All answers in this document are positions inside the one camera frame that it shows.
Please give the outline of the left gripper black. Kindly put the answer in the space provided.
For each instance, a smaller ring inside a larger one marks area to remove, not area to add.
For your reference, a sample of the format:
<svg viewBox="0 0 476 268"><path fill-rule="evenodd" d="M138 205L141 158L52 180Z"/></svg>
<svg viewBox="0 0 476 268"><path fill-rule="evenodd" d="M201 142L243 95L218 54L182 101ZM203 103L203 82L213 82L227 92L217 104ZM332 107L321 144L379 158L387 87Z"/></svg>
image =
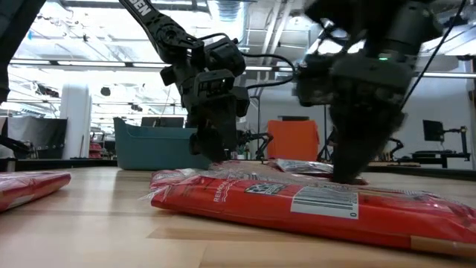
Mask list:
<svg viewBox="0 0 476 268"><path fill-rule="evenodd" d="M164 85L176 85L191 124L199 129L216 128L213 153L204 133L197 130L189 137L190 154L214 162L229 160L238 143L236 118L245 116L250 105L248 90L234 84L232 71L210 70L190 61L174 63L160 75Z"/></svg>

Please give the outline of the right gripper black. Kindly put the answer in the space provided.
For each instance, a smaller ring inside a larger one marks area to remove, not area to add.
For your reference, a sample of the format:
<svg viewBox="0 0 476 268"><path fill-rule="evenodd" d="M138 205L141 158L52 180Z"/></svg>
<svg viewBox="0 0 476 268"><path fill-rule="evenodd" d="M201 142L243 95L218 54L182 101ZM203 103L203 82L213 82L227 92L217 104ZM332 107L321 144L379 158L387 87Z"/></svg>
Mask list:
<svg viewBox="0 0 476 268"><path fill-rule="evenodd" d="M403 125L404 97L414 76L416 57L410 54L333 54L329 57L334 126L333 178L335 183L354 183L357 176L380 154L387 140ZM342 112L378 112L364 136L355 138Z"/></svg>

